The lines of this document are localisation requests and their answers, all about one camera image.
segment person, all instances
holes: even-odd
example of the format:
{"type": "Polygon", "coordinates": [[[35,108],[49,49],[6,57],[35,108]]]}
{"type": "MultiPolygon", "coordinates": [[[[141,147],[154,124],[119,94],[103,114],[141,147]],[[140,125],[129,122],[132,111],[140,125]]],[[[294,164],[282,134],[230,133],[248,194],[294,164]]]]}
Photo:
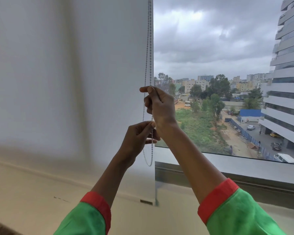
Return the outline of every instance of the person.
{"type": "Polygon", "coordinates": [[[64,218],[55,235],[101,235],[109,232],[110,208],[119,184],[145,144],[152,142],[152,130],[154,142],[164,140],[183,169],[200,204],[198,215],[211,235],[285,235],[251,195],[226,178],[179,128],[172,96],[151,86],[142,87],[140,91],[149,93],[144,102],[155,122],[129,126],[107,169],[92,190],[64,218]]]}

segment cloudy sky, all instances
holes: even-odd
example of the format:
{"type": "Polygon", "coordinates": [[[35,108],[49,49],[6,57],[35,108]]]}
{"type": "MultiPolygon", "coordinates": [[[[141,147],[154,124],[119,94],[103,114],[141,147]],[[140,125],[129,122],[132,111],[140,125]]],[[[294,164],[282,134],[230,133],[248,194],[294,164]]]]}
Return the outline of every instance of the cloudy sky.
{"type": "Polygon", "coordinates": [[[173,79],[270,70],[282,0],[154,0],[154,68],[173,79]]]}

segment chain loop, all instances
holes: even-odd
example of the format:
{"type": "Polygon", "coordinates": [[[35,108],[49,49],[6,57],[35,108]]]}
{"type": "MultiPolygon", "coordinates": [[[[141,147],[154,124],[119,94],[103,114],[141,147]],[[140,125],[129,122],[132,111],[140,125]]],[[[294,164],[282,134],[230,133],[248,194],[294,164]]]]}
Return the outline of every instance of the chain loop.
{"type": "MultiPolygon", "coordinates": [[[[151,18],[151,0],[148,0],[148,25],[147,25],[147,49],[146,49],[146,67],[145,67],[145,86],[146,86],[146,79],[147,79],[147,65],[148,65],[148,47],[149,47],[149,85],[151,86],[152,80],[152,69],[151,69],[151,50],[152,50],[152,40],[151,40],[151,26],[152,26],[152,18],[151,18]]],[[[143,110],[143,121],[145,119],[145,102],[144,102],[144,110],[143,110]]],[[[151,162],[150,164],[147,162],[145,151],[143,149],[144,159],[146,164],[150,167],[152,165],[153,157],[154,157],[154,144],[153,144],[153,130],[151,131],[151,162]]]]}

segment person's left hand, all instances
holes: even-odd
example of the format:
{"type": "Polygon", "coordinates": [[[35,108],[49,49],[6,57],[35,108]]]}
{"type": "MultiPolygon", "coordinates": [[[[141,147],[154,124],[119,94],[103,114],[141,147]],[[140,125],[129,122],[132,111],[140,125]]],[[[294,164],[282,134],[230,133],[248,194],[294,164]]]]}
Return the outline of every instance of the person's left hand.
{"type": "Polygon", "coordinates": [[[115,155],[118,162],[125,163],[128,167],[133,165],[136,157],[143,150],[145,144],[151,142],[157,143],[160,140],[157,130],[154,129],[155,122],[144,121],[129,126],[122,145],[115,155]],[[153,140],[151,139],[151,131],[153,130],[153,140]]]}

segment grass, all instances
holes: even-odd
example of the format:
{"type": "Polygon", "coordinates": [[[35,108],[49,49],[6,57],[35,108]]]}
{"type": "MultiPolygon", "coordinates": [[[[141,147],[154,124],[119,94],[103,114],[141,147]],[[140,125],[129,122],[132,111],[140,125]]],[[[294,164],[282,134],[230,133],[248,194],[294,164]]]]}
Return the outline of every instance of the grass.
{"type": "MultiPolygon", "coordinates": [[[[179,109],[176,111],[176,120],[179,126],[188,137],[199,147],[202,152],[228,154],[226,147],[228,144],[221,137],[220,129],[225,129],[225,125],[217,125],[214,128],[210,112],[200,111],[193,113],[191,110],[179,109]]],[[[157,144],[159,147],[167,147],[163,140],[157,144]]]]}

